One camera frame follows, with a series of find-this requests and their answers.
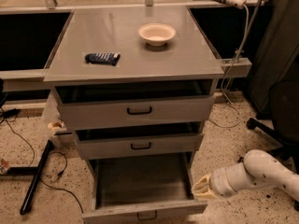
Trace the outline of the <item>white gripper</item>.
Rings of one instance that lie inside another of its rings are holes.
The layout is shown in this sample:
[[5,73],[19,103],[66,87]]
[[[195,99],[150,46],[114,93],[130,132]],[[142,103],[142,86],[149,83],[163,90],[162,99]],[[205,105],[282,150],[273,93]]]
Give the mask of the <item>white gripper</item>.
[[194,183],[192,194],[198,199],[216,199],[217,195],[223,198],[232,197],[236,195],[236,191],[230,185],[225,169],[220,168]]

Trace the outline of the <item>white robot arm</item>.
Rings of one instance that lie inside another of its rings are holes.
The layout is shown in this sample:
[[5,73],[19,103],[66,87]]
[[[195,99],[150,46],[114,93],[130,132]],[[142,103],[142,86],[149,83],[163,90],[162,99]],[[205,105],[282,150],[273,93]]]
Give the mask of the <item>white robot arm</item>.
[[199,199],[229,198],[243,189],[280,188],[299,201],[299,175],[270,154],[259,149],[249,151],[240,163],[214,170],[192,186]]

